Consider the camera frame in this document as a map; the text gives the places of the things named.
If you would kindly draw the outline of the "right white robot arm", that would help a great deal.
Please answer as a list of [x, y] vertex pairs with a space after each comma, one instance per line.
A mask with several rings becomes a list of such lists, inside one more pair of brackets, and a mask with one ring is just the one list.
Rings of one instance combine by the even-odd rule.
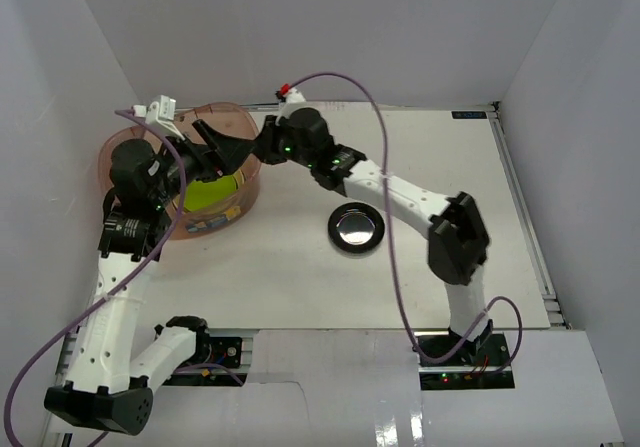
[[484, 289], [490, 237], [471, 195], [450, 197], [384, 174], [364, 153], [336, 143], [310, 107], [267, 116], [256, 141], [261, 162], [295, 162], [324, 189], [381, 209], [418, 232], [427, 243], [428, 267], [445, 286], [453, 357], [472, 366], [486, 356], [493, 327]]

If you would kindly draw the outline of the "blue table label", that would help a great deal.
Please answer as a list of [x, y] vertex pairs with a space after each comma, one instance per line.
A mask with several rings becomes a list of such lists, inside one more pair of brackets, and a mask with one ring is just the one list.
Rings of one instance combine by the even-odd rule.
[[457, 120], [480, 120], [486, 119], [487, 113], [484, 111], [452, 111], [452, 118]]

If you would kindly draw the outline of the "lime green plate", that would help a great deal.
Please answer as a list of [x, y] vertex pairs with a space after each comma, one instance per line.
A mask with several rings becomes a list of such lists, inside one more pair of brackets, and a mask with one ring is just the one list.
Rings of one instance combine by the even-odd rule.
[[199, 213], [214, 208], [238, 189], [238, 182], [232, 175], [224, 176], [214, 182], [194, 181], [186, 190], [184, 211]]

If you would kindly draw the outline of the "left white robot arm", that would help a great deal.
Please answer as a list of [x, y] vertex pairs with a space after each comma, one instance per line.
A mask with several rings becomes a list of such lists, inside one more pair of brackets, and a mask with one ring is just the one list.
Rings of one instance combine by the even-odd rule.
[[202, 120], [193, 126], [198, 143], [171, 133], [160, 149], [133, 138], [112, 151], [94, 300], [80, 323], [77, 355], [64, 383], [49, 388], [44, 399], [46, 410], [72, 426], [135, 436], [148, 422], [156, 391], [172, 376], [198, 369], [231, 373], [239, 365], [196, 316], [157, 326], [153, 342], [131, 355], [149, 277], [177, 227], [168, 205], [193, 181], [235, 172], [251, 153], [247, 140], [218, 133]]

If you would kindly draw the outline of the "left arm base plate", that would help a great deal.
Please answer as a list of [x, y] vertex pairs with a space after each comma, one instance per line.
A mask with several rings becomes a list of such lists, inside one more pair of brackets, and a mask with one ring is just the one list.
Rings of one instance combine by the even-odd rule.
[[227, 373], [228, 370], [235, 372], [242, 365], [242, 351], [241, 337], [210, 337], [208, 357], [205, 360], [188, 361], [174, 374], [206, 379]]

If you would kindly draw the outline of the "papers at table back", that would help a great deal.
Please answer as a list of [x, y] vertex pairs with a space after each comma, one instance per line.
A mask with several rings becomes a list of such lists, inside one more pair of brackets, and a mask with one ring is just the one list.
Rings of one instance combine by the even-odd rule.
[[374, 112], [374, 107], [369, 102], [347, 101], [307, 101], [306, 107], [311, 107], [321, 112]]

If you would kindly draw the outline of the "glossy black plate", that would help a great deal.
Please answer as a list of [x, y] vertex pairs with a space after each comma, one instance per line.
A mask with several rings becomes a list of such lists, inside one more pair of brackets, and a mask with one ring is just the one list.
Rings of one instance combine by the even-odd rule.
[[327, 235], [332, 247], [351, 257], [372, 254], [381, 244], [386, 225], [381, 214], [362, 202], [337, 207], [327, 220]]

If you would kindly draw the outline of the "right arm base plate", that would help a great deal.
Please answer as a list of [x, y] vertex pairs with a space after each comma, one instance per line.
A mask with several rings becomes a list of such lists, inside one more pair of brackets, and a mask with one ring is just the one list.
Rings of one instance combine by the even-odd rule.
[[420, 388], [423, 392], [512, 390], [515, 388], [512, 368], [497, 372], [509, 358], [510, 350], [502, 333], [492, 334], [473, 358], [462, 350], [439, 364], [418, 358]]

